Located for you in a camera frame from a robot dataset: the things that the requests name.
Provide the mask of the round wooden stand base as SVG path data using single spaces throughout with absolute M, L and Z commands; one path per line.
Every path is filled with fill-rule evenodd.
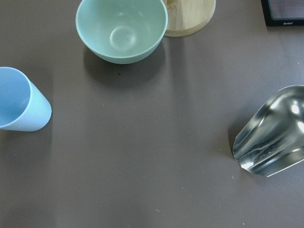
M 203 29 L 211 20 L 216 0 L 165 0 L 167 37 L 184 37 Z

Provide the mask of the green bowl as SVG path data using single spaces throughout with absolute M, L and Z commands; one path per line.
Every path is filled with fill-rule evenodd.
M 76 29 L 85 46 L 103 60 L 131 64 L 148 57 L 168 24 L 162 0 L 83 0 Z

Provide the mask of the blue plastic cup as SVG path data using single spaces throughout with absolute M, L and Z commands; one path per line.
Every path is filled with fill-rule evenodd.
M 0 128 L 33 132 L 50 120 L 49 101 L 21 71 L 0 68 Z

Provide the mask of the shiny metal scoop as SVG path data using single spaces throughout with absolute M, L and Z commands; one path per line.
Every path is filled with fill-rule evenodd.
M 304 87 L 277 91 L 238 133 L 233 156 L 250 173 L 270 177 L 304 160 Z

